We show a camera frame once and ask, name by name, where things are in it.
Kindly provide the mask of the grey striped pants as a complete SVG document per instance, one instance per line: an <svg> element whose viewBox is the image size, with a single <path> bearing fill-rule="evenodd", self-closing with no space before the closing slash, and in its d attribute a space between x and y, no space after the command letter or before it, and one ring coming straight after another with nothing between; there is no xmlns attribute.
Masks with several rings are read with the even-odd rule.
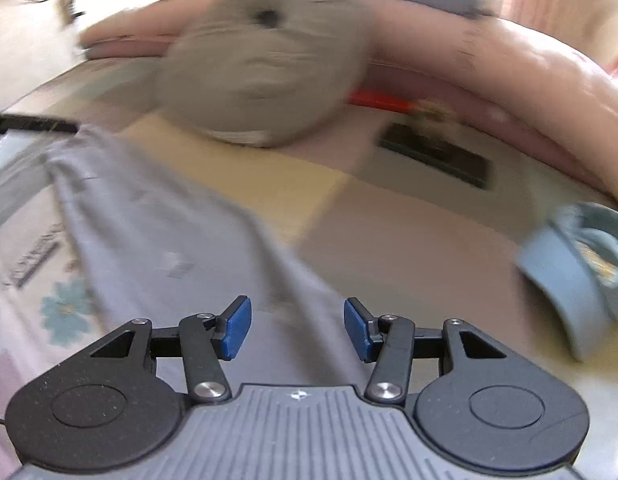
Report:
<svg viewBox="0 0 618 480"><path fill-rule="evenodd" d="M232 386L363 386L341 296L247 210L94 128L0 169L0 402L134 318L173 326L236 297Z"/></svg>

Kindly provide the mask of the white power strip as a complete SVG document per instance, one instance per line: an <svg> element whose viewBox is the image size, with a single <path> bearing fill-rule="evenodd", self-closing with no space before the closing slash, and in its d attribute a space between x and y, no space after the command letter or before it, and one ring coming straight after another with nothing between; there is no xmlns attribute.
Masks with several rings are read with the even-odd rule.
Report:
<svg viewBox="0 0 618 480"><path fill-rule="evenodd" d="M83 12L77 7L76 0L58 0L57 10L64 26L74 24L83 15Z"/></svg>

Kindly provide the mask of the black phone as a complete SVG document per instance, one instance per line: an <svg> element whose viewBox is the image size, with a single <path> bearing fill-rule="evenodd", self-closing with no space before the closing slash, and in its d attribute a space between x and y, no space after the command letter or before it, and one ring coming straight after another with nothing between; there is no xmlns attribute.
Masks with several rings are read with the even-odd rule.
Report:
<svg viewBox="0 0 618 480"><path fill-rule="evenodd" d="M431 140L408 125L393 122L381 134L377 145L443 171L475 188L488 188L492 169L488 159L448 141Z"/></svg>

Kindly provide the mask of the blue baseball cap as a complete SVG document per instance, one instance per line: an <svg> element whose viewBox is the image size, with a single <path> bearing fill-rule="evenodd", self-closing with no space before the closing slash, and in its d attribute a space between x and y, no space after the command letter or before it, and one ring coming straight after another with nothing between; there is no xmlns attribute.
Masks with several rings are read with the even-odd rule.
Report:
<svg viewBox="0 0 618 480"><path fill-rule="evenodd" d="M618 211L596 203L556 209L516 266L552 304L574 359L593 356L618 325Z"/></svg>

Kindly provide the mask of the pink folded quilt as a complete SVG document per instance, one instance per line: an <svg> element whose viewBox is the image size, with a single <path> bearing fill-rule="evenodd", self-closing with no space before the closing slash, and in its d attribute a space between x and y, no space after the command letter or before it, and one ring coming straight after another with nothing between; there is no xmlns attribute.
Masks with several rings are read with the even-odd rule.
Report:
<svg viewBox="0 0 618 480"><path fill-rule="evenodd" d="M374 88L389 75L475 128L618 200L618 87L578 51L500 18L353 0L371 21Z"/></svg>

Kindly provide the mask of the grey cat face cushion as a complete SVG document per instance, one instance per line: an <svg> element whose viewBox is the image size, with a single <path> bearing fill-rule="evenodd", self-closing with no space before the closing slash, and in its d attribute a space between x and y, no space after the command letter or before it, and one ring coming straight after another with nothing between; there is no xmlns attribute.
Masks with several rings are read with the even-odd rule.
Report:
<svg viewBox="0 0 618 480"><path fill-rule="evenodd" d="M157 99L223 142L281 145L348 101L370 34L364 0L216 0L161 60Z"/></svg>

